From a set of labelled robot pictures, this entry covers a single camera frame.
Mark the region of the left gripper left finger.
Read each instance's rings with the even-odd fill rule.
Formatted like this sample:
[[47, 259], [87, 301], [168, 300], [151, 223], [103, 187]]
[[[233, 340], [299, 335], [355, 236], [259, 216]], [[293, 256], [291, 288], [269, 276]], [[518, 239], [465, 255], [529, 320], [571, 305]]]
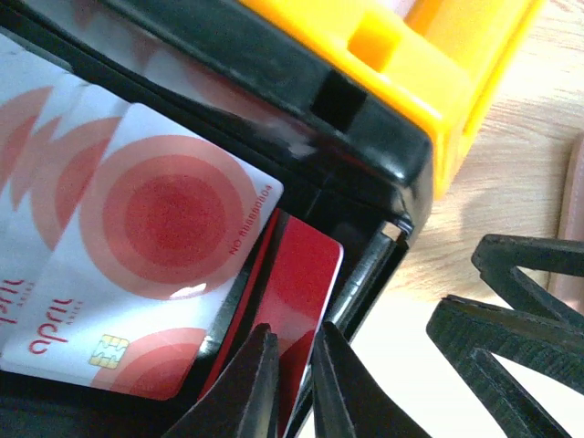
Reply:
[[213, 387], [164, 435], [275, 437], [278, 380], [277, 336], [260, 324]]

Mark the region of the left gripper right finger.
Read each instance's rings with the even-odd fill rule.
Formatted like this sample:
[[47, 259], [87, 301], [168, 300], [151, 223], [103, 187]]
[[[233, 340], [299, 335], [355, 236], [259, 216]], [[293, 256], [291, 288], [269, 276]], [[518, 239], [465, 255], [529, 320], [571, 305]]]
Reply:
[[387, 396], [329, 321], [315, 337], [312, 380], [317, 437], [428, 435]]

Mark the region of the dark red card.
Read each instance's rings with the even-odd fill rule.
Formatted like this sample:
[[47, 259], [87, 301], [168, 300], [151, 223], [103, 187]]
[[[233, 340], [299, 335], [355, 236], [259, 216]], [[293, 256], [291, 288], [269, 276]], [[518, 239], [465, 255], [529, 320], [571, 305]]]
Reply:
[[200, 394], [211, 389], [252, 329], [267, 324], [277, 336], [279, 356], [274, 436], [283, 437], [343, 255], [339, 242], [276, 209], [252, 255], [242, 295]]

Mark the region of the black bin with red cards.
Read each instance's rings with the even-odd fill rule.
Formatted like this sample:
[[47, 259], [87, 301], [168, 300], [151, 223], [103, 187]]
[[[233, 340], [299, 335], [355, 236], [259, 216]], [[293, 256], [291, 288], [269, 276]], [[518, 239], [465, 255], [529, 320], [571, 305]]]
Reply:
[[[320, 327], [333, 323], [349, 342], [428, 217], [432, 144], [421, 128], [240, 1], [4, 1], [1, 344], [33, 289], [29, 276], [10, 271], [28, 249], [47, 251], [33, 231], [21, 246], [7, 236], [17, 218], [30, 217], [21, 204], [87, 84], [155, 110], [284, 191], [174, 397], [157, 401], [1, 368], [4, 437], [166, 437], [203, 397], [276, 209], [342, 245]], [[283, 437], [296, 436], [314, 415], [312, 352]]]

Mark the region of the yellow plastic bin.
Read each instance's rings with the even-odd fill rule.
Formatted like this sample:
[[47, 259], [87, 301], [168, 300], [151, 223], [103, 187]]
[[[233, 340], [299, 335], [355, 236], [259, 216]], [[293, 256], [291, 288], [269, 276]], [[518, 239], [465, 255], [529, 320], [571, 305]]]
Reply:
[[433, 195], [448, 191], [540, 1], [247, 1], [425, 131]]

